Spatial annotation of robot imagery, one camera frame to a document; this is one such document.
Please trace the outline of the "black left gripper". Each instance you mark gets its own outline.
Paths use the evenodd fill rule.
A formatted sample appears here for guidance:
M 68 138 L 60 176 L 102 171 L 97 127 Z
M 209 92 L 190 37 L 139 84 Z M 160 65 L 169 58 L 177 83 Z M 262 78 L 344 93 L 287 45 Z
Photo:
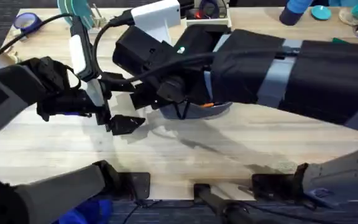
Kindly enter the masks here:
M 121 114 L 111 118 L 107 106 L 96 106 L 86 91 L 81 89 L 81 83 L 74 87 L 70 86 L 68 72 L 72 72 L 73 69 L 68 65 L 50 57 L 31 58 L 20 65 L 37 75 L 46 88 L 46 96 L 37 102 L 37 114 L 44 121 L 49 121 L 51 116 L 57 114 L 87 118 L 95 115 L 97 124 L 108 124 L 113 136 L 131 134 L 145 122 L 145 118 Z M 131 83 L 117 82 L 123 79 L 120 73 L 106 72 L 105 75 L 101 75 L 100 82 L 109 91 L 135 92 L 135 87 Z

